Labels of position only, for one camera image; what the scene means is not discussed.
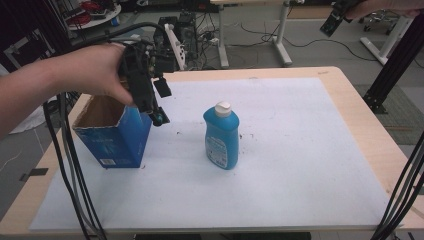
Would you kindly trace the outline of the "black metal frame post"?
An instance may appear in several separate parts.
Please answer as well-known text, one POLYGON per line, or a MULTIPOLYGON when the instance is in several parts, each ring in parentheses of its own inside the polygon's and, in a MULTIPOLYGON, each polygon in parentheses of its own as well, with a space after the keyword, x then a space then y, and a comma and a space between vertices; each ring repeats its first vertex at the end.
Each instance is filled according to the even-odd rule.
POLYGON ((373 113, 382 106, 390 91, 423 47, 424 13, 421 13, 412 19, 408 30, 395 44, 389 53, 388 61, 363 96, 363 100, 373 113))

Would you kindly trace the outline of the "white stand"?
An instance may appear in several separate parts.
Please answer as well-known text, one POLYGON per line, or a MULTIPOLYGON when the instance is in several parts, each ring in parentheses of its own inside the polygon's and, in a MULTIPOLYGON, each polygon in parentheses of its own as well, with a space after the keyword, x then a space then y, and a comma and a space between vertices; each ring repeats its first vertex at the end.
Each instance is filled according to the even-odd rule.
POLYGON ((166 23, 164 25, 165 32, 167 34, 168 40, 174 52, 177 64, 180 71, 184 71, 186 68, 185 61, 185 50, 183 44, 177 39, 174 33, 174 26, 172 24, 166 23))

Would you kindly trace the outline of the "black tape strip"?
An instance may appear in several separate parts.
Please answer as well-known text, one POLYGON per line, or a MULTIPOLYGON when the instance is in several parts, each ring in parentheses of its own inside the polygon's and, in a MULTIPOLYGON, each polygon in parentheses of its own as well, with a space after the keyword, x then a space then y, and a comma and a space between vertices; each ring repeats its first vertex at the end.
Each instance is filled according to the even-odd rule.
POLYGON ((34 176, 44 176, 48 172, 48 168, 33 168, 29 173, 23 173, 19 178, 21 182, 27 182, 30 177, 34 176))

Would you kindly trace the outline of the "black computer tower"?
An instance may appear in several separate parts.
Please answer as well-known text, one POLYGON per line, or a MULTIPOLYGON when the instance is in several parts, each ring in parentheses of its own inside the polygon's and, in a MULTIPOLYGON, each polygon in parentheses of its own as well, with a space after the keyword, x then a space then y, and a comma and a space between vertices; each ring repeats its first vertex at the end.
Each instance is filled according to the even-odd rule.
POLYGON ((186 60, 195 60, 198 57, 196 14, 183 11, 177 21, 179 40, 184 45, 186 60))
POLYGON ((167 53, 174 62, 175 70, 184 69, 185 53, 182 44, 175 34, 177 18, 175 16, 160 17, 158 25, 162 30, 156 29, 153 35, 156 46, 167 53))

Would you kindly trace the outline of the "blue cardboard box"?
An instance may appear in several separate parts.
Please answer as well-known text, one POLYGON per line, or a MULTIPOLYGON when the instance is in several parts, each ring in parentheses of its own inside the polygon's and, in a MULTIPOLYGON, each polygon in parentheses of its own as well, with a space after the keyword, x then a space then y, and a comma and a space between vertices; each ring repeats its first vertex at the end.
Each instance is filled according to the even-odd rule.
POLYGON ((139 168, 152 120, 108 96, 92 96, 72 128, 103 168, 139 168))

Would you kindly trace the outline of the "blue bottle with white cap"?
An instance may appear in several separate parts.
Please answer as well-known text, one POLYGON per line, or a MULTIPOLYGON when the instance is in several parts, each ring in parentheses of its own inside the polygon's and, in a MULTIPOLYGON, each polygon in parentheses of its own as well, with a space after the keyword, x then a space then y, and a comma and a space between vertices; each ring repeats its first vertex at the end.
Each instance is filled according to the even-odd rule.
POLYGON ((238 162, 239 118, 231 104, 218 102, 209 108, 203 118, 206 123, 205 151, 207 158, 216 166, 231 170, 238 162))

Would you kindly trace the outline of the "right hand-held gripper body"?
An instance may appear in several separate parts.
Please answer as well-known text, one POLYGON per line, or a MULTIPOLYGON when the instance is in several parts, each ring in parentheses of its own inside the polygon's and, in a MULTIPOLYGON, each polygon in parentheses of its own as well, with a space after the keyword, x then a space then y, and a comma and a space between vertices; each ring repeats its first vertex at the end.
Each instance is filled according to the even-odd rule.
POLYGON ((348 21, 346 13, 364 0, 336 0, 333 4, 332 17, 338 21, 348 21))

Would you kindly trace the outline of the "person's right hand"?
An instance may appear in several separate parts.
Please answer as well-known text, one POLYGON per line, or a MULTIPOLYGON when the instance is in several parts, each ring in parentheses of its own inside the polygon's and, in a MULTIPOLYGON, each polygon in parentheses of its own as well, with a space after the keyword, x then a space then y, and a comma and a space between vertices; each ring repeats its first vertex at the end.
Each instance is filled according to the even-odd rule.
POLYGON ((406 17, 416 17, 424 9, 424 0, 363 0, 346 13, 346 18, 360 18, 382 9, 406 17))

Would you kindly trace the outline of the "white desk leg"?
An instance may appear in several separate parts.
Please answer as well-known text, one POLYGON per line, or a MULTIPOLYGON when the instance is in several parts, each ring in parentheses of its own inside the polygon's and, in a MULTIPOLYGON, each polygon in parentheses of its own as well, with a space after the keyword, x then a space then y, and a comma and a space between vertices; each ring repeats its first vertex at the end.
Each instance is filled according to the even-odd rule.
POLYGON ((367 48, 367 50, 378 60, 382 65, 388 61, 389 53, 394 49, 395 44, 403 37, 412 23, 411 18, 400 17, 395 24, 391 33, 387 36, 384 44, 378 48, 367 37, 361 37, 360 42, 367 48))

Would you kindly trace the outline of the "dark green floor mat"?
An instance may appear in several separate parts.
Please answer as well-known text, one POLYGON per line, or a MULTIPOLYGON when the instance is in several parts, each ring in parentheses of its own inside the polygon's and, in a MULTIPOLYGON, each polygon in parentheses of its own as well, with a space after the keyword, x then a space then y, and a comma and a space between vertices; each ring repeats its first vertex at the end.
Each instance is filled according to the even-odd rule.
POLYGON ((415 145, 424 131, 424 114, 395 86, 375 116, 398 145, 415 145))

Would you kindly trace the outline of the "white-legged wooden desk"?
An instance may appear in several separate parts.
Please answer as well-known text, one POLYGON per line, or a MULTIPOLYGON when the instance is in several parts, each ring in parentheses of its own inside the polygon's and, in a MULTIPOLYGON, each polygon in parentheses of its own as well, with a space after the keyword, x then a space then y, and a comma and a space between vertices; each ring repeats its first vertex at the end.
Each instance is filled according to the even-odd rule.
POLYGON ((331 7, 331 5, 304 6, 305 0, 210 0, 210 2, 218 6, 219 42, 217 50, 220 59, 220 65, 223 69, 229 68, 229 60, 224 43, 225 36, 223 23, 223 14, 226 5, 237 5, 250 8, 265 6, 280 7, 277 35, 271 36, 271 40, 272 44, 276 48, 277 54, 280 56, 284 67, 292 65, 292 60, 283 44, 285 26, 289 16, 291 4, 294 3, 296 7, 300 7, 299 10, 295 11, 295 19, 322 19, 325 13, 330 12, 331 7))

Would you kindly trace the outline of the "white foam mat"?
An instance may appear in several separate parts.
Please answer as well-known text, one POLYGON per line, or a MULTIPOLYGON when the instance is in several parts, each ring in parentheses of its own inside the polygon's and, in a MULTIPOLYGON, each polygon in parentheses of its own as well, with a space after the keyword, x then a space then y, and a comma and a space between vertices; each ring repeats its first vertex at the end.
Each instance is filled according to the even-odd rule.
POLYGON ((371 229, 388 197, 317 78, 185 81, 162 105, 141 165, 105 169, 76 147, 104 229, 371 229), (231 170, 205 152, 204 112, 228 101, 240 120, 231 170))

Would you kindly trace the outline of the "round white table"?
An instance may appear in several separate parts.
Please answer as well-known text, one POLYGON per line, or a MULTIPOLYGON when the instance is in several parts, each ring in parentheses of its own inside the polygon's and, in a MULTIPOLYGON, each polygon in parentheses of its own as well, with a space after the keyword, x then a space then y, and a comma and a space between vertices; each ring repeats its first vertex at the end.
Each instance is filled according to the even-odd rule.
POLYGON ((63 13, 70 30, 87 29, 111 21, 121 12, 116 0, 75 0, 63 13))

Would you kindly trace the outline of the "person's left hand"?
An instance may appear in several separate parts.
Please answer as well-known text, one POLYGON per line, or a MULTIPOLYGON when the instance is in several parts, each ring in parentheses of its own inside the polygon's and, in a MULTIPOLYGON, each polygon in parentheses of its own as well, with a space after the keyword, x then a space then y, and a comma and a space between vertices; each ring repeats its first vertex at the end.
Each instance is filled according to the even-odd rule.
POLYGON ((124 46, 111 43, 85 47, 57 57, 54 62, 56 89, 59 92, 110 96, 131 106, 134 104, 129 91, 120 83, 118 67, 124 46))

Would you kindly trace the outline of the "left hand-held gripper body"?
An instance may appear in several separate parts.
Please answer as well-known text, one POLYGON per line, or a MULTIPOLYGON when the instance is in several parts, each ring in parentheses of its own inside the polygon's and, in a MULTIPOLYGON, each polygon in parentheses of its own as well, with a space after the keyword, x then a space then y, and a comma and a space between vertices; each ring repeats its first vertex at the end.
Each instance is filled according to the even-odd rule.
POLYGON ((174 62, 163 50, 147 42, 125 44, 119 74, 126 79, 127 88, 140 112, 158 109, 154 81, 174 72, 174 62))

